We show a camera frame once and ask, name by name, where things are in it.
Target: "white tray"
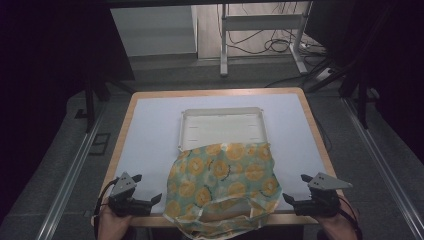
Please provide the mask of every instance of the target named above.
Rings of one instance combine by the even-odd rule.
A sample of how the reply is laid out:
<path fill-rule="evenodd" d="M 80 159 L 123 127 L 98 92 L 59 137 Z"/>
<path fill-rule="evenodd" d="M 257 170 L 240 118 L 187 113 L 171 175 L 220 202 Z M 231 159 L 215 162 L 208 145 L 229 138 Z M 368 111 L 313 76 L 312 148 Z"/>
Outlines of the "white tray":
<path fill-rule="evenodd" d="M 258 107 L 187 109 L 182 113 L 180 151 L 216 143 L 268 142 Z"/>

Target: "cable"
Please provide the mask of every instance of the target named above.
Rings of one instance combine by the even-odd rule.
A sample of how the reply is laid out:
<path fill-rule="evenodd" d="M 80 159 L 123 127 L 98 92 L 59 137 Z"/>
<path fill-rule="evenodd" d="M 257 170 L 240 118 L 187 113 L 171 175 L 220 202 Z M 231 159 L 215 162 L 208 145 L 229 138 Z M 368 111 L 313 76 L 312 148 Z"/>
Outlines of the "cable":
<path fill-rule="evenodd" d="M 217 19 L 218 19 L 218 31 L 219 31 L 219 35 L 222 37 L 222 32 L 221 32 L 221 28 L 220 28 L 220 24 L 219 24 L 219 9 L 218 9 L 218 5 L 216 5 L 216 13 L 217 13 Z M 256 32 L 255 34 L 253 34 L 253 35 L 251 35 L 251 36 L 249 36 L 249 37 L 247 37 L 247 38 L 245 38 L 245 39 L 243 39 L 243 40 L 240 40 L 240 41 L 237 41 L 237 42 L 234 42 L 232 39 L 231 39 L 231 34 L 230 34 L 230 32 L 229 32 L 229 38 L 230 38 L 230 41 L 233 43 L 233 44 L 235 44 L 235 45 L 237 45 L 237 44 L 239 44 L 239 43 L 241 43 L 241 42 L 244 42 L 244 41 L 246 41 L 246 40 L 248 40 L 248 39 L 250 39 L 250 38 L 252 38 L 252 37 L 254 37 L 254 36 L 256 36 L 257 34 L 259 34 L 259 33 L 261 33 L 261 32 L 263 32 L 264 30 L 260 30 L 260 31 L 258 31 L 258 32 Z M 261 54 L 261 53 L 264 53 L 264 52 L 267 52 L 267 51 L 273 51 L 273 52 L 277 52 L 277 53 L 283 53 L 283 52 L 285 52 L 288 48 L 289 48 L 289 43 L 288 43 L 288 41 L 286 41 L 286 40 L 282 40 L 282 39 L 273 39 L 273 37 L 274 37 L 274 35 L 275 35 L 275 32 L 276 32 L 277 30 L 274 30 L 274 33 L 272 34 L 272 36 L 271 36 L 271 40 L 268 40 L 268 41 L 266 41 L 265 43 L 264 43 L 264 50 L 263 51 L 259 51 L 259 52 L 251 52 L 251 51 L 247 51 L 247 50 L 245 50 L 245 49 L 243 49 L 243 48 L 240 48 L 240 47 L 237 47 L 237 46 L 234 46 L 234 45 L 229 45 L 229 44 L 226 44 L 227 45 L 227 47 L 230 47 L 230 48 L 235 48 L 235 49 L 238 49 L 238 50 L 240 50 L 240 51 L 243 51 L 243 52 L 245 52 L 245 53 L 249 53 L 249 54 Z M 284 49 L 284 50 L 276 50 L 274 47 L 273 47 L 273 45 L 274 44 L 285 44 L 286 45 L 286 48 Z"/>
<path fill-rule="evenodd" d="M 312 108 L 311 108 L 311 113 L 312 113 L 313 118 L 315 119 L 315 122 L 317 124 L 318 131 L 319 131 L 319 133 L 321 135 L 321 138 L 323 139 L 325 150 L 327 150 L 327 152 L 330 152 L 333 149 L 333 143 L 331 142 L 330 137 L 328 136 L 328 134 L 325 131 L 324 127 L 322 126 L 321 122 L 316 117 L 316 115 L 315 115 L 314 111 L 312 110 Z"/>

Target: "fabric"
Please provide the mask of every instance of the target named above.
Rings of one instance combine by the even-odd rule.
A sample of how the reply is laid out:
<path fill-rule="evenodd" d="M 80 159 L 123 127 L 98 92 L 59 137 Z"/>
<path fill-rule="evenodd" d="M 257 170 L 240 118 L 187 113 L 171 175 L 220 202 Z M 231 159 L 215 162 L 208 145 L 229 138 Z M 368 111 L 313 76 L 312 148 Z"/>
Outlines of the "fabric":
<path fill-rule="evenodd" d="M 164 216 L 192 239 L 228 239 L 257 229 L 281 196 L 273 167 L 268 143 L 184 151 L 169 173 Z"/>

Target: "black curtain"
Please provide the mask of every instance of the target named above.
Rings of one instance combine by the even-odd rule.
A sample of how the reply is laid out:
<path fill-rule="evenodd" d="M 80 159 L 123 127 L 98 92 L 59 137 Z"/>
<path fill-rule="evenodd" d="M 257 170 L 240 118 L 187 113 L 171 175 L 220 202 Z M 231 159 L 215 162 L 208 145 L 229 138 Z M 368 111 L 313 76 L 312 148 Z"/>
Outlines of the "black curtain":
<path fill-rule="evenodd" d="M 97 82 L 134 76 L 106 5 L 1 1 L 0 34 L 3 219 L 84 90 L 82 69 Z"/>

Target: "black cable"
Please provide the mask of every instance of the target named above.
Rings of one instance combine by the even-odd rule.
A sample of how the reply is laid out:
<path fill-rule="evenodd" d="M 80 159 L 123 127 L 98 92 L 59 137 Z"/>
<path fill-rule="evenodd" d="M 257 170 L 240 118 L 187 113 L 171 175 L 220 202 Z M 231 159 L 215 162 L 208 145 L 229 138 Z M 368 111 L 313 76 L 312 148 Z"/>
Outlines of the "black cable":
<path fill-rule="evenodd" d="M 350 211 L 352 211 L 353 218 L 347 212 L 345 212 L 344 210 L 342 210 L 341 208 L 339 208 L 339 214 L 342 215 L 344 218 L 346 218 L 350 222 L 350 224 L 353 227 L 353 230 L 355 231 L 355 234 L 356 234 L 357 239 L 358 240 L 362 240 L 362 237 L 363 237 L 362 236 L 362 230 L 359 227 L 358 219 L 356 218 L 355 212 L 353 211 L 352 207 L 350 206 L 349 203 L 347 203 L 346 200 L 344 200 L 341 197 L 339 197 L 339 199 L 342 200 L 343 202 L 345 202 L 346 205 L 349 207 Z"/>
<path fill-rule="evenodd" d="M 246 11 L 246 9 L 244 9 L 244 3 L 241 4 L 241 8 L 243 9 L 243 11 L 246 13 L 246 15 L 249 15 Z"/>
<path fill-rule="evenodd" d="M 288 81 L 288 80 L 294 80 L 294 79 L 298 79 L 298 78 L 309 78 L 309 77 L 311 77 L 312 75 L 314 75 L 317 71 L 319 71 L 321 68 L 318 68 L 319 67 L 319 65 L 321 65 L 321 64 L 323 64 L 326 60 L 328 60 L 327 58 L 324 58 L 320 63 L 318 63 L 317 64 L 317 66 L 315 66 L 308 74 L 305 74 L 305 75 L 300 75 L 300 76 L 296 76 L 296 77 L 291 77 L 291 78 L 284 78 L 284 79 L 280 79 L 280 80 L 277 80 L 277 81 L 275 81 L 275 82 L 272 82 L 272 83 L 269 83 L 268 85 L 266 85 L 266 86 L 264 86 L 264 88 L 268 88 L 268 87 L 270 87 L 270 86 L 272 86 L 272 85 L 274 85 L 274 84 L 277 84 L 277 83 L 281 83 L 281 82 L 285 82 L 285 81 Z M 301 89 L 303 89 L 303 85 L 304 85 L 304 83 L 306 83 L 307 82 L 307 80 L 308 79 L 304 79 L 303 81 L 302 81 L 302 83 L 301 84 L 299 84 L 298 85 L 298 87 L 300 87 Z"/>
<path fill-rule="evenodd" d="M 330 152 L 333 149 L 333 143 L 331 142 L 330 137 L 328 136 L 328 134 L 325 131 L 324 127 L 322 126 L 321 122 L 316 117 L 312 108 L 311 108 L 311 113 L 312 113 L 312 116 L 315 119 L 315 122 L 317 124 L 319 134 L 321 135 L 321 138 L 323 139 L 325 150 L 327 150 L 327 152 Z"/>
<path fill-rule="evenodd" d="M 276 6 L 274 9 L 272 9 L 271 14 L 273 14 L 273 13 L 274 13 L 274 11 L 275 11 L 275 9 L 277 9 L 280 5 L 281 5 L 281 2 L 279 2 L 279 3 L 277 4 L 277 6 Z"/>
<path fill-rule="evenodd" d="M 325 69 L 327 66 L 329 66 L 331 63 L 333 62 L 332 59 L 329 58 L 324 58 L 321 62 L 319 62 L 314 68 L 312 68 L 312 70 L 310 71 L 310 73 L 308 74 L 308 77 L 305 78 L 299 85 L 298 87 L 301 88 L 302 90 L 305 87 L 306 82 L 308 82 L 311 78 L 311 76 L 314 76 L 315 73 L 322 71 L 323 69 Z"/>
<path fill-rule="evenodd" d="M 94 220 L 94 237 L 97 239 L 98 231 L 99 231 L 99 214 L 100 214 L 100 207 L 106 204 L 102 204 L 103 197 L 106 193 L 106 191 L 109 189 L 110 186 L 115 185 L 118 182 L 119 178 L 116 178 L 115 180 L 110 181 L 102 190 L 102 193 L 100 194 L 99 198 L 97 199 L 96 208 L 94 209 L 93 213 L 93 220 Z"/>
<path fill-rule="evenodd" d="M 349 207 L 350 211 L 353 214 L 353 218 L 355 219 L 355 221 L 358 221 L 358 219 L 356 218 L 355 212 L 353 211 L 352 206 L 350 206 L 350 204 L 346 200 L 344 200 L 343 198 L 339 197 L 339 199 L 342 200 L 344 203 L 346 203 L 346 205 Z"/>

